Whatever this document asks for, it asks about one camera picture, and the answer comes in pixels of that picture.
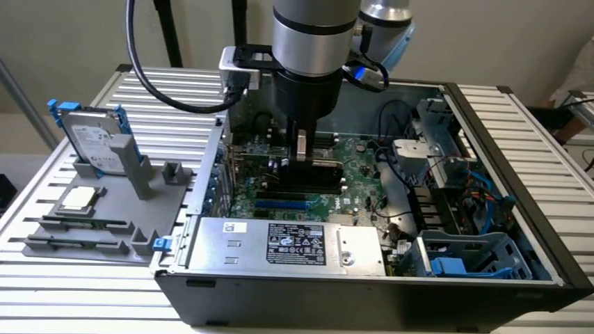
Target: blue latch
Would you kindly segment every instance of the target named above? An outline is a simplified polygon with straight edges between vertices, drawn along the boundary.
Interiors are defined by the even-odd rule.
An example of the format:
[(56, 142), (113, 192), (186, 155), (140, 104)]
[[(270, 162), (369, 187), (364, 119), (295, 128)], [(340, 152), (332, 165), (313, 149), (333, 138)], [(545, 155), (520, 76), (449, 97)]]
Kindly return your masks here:
[(153, 252), (169, 252), (170, 251), (170, 239), (156, 238), (152, 243)]
[(78, 102), (62, 102), (58, 104), (57, 109), (65, 110), (65, 111), (76, 111), (80, 109), (80, 103)]
[(435, 276), (465, 276), (464, 263), (456, 257), (437, 257), (431, 260), (431, 270)]

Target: aluminum extrusion table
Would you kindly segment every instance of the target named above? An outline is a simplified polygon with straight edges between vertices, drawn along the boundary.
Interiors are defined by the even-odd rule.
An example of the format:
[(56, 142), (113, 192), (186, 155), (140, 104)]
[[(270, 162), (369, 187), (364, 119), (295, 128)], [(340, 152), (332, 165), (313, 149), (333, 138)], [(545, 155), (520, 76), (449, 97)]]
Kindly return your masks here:
[[(196, 105), (220, 102), (217, 72), (161, 68), (146, 68), (145, 72), (154, 86), (174, 99)], [(594, 282), (591, 180), (512, 94), (500, 93), (495, 87), (459, 87)], [(214, 116), (192, 115), (158, 103), (134, 74), (125, 71), (114, 73), (92, 103), (102, 107), (117, 104), (128, 110), (140, 151), (152, 163), (176, 160), (196, 171)], [(22, 238), (34, 232), (36, 219), (49, 212), (74, 176), (73, 160), (72, 148), (62, 141), (0, 220), (0, 333), (279, 333), (190, 328), (178, 320), (146, 267), (20, 254)], [(181, 206), (178, 223), (184, 219)], [(556, 313), (525, 314), (493, 333), (594, 333), (594, 299)]]

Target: hard drive label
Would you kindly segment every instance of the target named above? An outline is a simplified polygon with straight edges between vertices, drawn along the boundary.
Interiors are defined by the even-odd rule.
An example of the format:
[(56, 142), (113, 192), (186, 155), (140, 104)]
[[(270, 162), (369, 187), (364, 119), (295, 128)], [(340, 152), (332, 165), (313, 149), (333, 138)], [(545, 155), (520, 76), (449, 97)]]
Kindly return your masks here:
[(324, 266), (324, 226), (268, 224), (266, 261), (272, 264)]
[(106, 174), (124, 173), (120, 157), (109, 148), (109, 133), (100, 127), (86, 125), (72, 125), (70, 128), (89, 164)]

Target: open computer chassis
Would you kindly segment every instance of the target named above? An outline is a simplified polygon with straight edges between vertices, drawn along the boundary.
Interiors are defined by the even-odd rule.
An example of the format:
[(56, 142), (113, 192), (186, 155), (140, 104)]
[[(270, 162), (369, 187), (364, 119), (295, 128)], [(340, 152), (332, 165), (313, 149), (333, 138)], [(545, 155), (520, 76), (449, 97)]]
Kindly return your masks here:
[[(230, 224), (230, 229), (242, 229), (245, 227), (242, 223), (256, 224), (257, 228), (266, 224), (293, 223), (309, 224), (308, 229), (315, 229), (315, 225), (324, 225), (324, 221), (329, 220), (328, 218), (321, 219), (321, 222), (309, 223), (307, 220), (331, 213), (323, 211), (320, 214), (320, 211), (315, 212), (313, 209), (313, 212), (296, 213), (291, 210), (279, 213), (270, 213), (268, 210), (262, 212), (253, 207), (245, 210), (236, 204), (233, 198), (236, 194), (232, 194), (232, 191), (221, 190), (220, 185), (214, 187), (204, 181), (214, 175), (218, 184), (226, 186), (234, 184), (236, 180), (232, 178), (236, 176), (236, 166), (226, 163), (232, 154), (226, 148), (230, 148), (233, 143), (228, 141), (230, 136), (222, 136), (222, 133), (230, 133), (233, 124), (246, 123), (248, 129), (254, 126), (257, 111), (268, 108), (266, 87), (268, 83), (264, 83), (262, 88), (250, 93), (248, 101), (229, 111), (225, 123), (220, 124), (220, 129), (210, 134), (208, 146), (212, 147), (212, 152), (218, 152), (218, 155), (206, 153), (204, 156), (197, 175), (198, 182), (186, 208), (189, 215), (186, 224), (172, 231), (170, 251), (157, 252), (150, 263), (157, 284), (186, 324), (485, 333), (527, 312), (553, 312), (592, 293), (592, 285), (523, 186), (460, 88), (453, 83), (397, 80), (391, 82), (389, 91), (380, 95), (363, 92), (344, 83), (336, 110), (320, 120), (317, 130), (329, 134), (329, 138), (333, 132), (356, 134), (356, 137), (352, 137), (356, 141), (352, 152), (356, 154), (356, 144), (367, 138), (373, 138), (376, 133), (376, 119), (372, 114), (365, 113), (367, 109), (376, 110), (375, 106), (395, 97), (416, 106), (423, 99), (431, 99), (436, 94), (441, 95), (464, 132), (471, 150), (491, 175), (491, 181), (496, 179), (493, 183), (499, 191), (515, 198), (513, 214), (523, 222), (521, 231), (529, 236), (529, 244), (539, 250), (536, 253), (540, 261), (547, 263), (544, 267), (549, 277), (533, 277), (532, 280), (515, 277), (505, 280), (445, 278), (431, 275), (420, 277), (413, 273), (392, 276), (333, 275), (324, 271), (315, 273), (313, 269), (303, 272), (275, 270), (270, 261), (264, 267), (252, 262), (250, 269), (246, 266), (242, 270), (226, 270), (224, 265), (196, 266), (196, 263), (204, 264), (216, 257), (213, 253), (206, 255), (198, 252), (201, 245), (208, 244), (212, 251), (216, 247), (229, 248), (237, 246), (237, 242), (238, 245), (241, 242), (245, 243), (240, 236), (236, 237), (233, 244), (230, 240), (222, 240), (222, 234), (217, 229), (206, 230), (208, 224), (218, 224), (216, 226), (222, 229)], [(512, 94), (508, 88), (497, 89), (503, 94)], [(248, 130), (233, 130), (233, 140), (240, 141), (237, 138), (241, 133), (248, 132)], [(261, 133), (261, 136), (266, 134), (268, 138), (276, 135), (270, 131)], [(220, 157), (221, 150), (226, 151), (225, 157)], [(343, 218), (344, 214), (352, 216), (352, 210), (340, 214)], [(335, 223), (356, 225), (360, 220), (348, 220), (347, 223), (337, 220)], [(260, 247), (266, 249), (265, 242)], [(327, 265), (327, 263), (308, 264), (313, 265), (293, 267), (319, 268)]]

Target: warning label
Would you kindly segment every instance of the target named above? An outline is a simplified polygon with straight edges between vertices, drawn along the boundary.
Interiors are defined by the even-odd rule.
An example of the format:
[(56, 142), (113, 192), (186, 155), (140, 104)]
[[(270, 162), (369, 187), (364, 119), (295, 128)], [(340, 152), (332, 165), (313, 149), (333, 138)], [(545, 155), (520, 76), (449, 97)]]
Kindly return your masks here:
[(324, 226), (268, 224), (269, 263), (324, 266), (324, 246)]

